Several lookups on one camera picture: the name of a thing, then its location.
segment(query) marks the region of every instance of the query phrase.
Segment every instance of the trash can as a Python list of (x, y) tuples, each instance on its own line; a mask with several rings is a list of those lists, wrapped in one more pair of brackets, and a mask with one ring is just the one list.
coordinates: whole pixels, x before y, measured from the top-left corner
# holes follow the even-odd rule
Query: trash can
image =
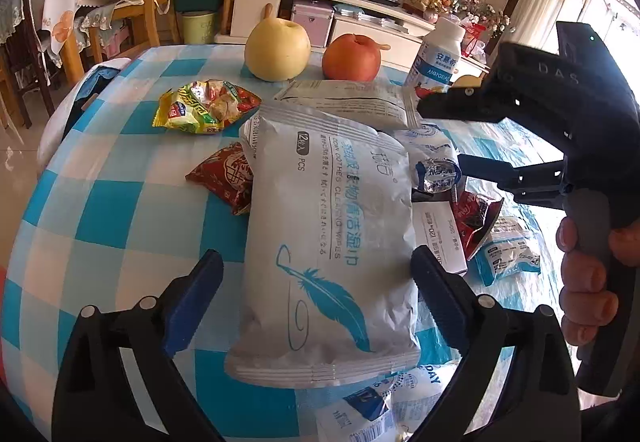
[(182, 36), (184, 44), (211, 44), (215, 14), (209, 11), (184, 12), (182, 14)]

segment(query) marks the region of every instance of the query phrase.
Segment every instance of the yellow snack bag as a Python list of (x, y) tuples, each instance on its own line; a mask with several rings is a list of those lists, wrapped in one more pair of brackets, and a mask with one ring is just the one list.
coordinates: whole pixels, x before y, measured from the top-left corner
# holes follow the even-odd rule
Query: yellow snack bag
[(260, 104), (260, 98), (223, 80), (194, 80), (160, 96), (154, 127), (217, 133)]

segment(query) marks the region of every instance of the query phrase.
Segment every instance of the blue checkered tablecloth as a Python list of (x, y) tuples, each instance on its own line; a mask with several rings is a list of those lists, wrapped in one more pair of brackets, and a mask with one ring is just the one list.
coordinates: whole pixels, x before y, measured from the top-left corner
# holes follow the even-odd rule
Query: blue checkered tablecloth
[[(247, 216), (205, 187), (184, 180), (193, 167), (236, 141), (239, 125), (213, 136), (151, 126), (159, 95), (194, 79), (222, 78), (272, 97), (284, 83), (255, 78), (243, 64), (243, 47), (165, 46), (134, 60), (102, 92), (62, 142), (24, 213), (15, 240), (1, 313), (2, 357), (8, 387), (18, 404), (50, 438), (58, 367), (76, 315), (94, 304), (109, 312), (159, 295), (187, 274), (208, 249), (224, 259), (222, 286), (188, 350), (175, 364), (198, 403), (228, 440), (314, 436), (313, 410), (353, 393), (363, 384), (312, 390), (250, 386), (227, 377), (223, 359), (238, 335), (239, 297)], [(299, 78), (322, 78), (321, 56), (312, 54)], [(401, 84), (405, 74), (381, 68), (378, 78)], [(436, 121), (461, 152), (514, 165), (540, 163), (558, 152), (520, 126)], [(493, 184), (472, 181), (479, 192), (498, 195)], [(559, 253), (553, 243), (562, 216), (557, 211), (515, 205), (504, 215), (521, 216), (542, 245), (542, 274), (525, 273), (488, 291), (503, 305), (533, 310), (546, 302), (559, 311)], [(420, 304), (420, 363), (456, 354), (443, 342)], [(161, 422), (142, 393), (132, 354), (124, 362), (148, 424)]]

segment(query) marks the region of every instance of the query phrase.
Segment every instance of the gray handle grip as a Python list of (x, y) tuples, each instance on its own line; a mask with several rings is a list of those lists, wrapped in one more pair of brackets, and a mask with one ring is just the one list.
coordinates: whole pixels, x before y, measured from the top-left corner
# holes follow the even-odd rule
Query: gray handle grip
[(593, 395), (617, 396), (640, 335), (640, 277), (609, 249), (609, 232), (640, 216), (638, 199), (575, 189), (562, 204), (578, 229), (577, 249), (598, 258), (607, 269), (607, 289), (618, 295), (618, 312), (588, 345), (578, 349), (578, 387)]

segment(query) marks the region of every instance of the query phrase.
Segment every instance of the pink storage box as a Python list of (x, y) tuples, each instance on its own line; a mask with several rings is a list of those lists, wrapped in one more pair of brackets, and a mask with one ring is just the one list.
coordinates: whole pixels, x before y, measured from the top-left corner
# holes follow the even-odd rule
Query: pink storage box
[(324, 48), (329, 37), (334, 7), (323, 1), (295, 0), (291, 9), (291, 20), (305, 27), (311, 46)]

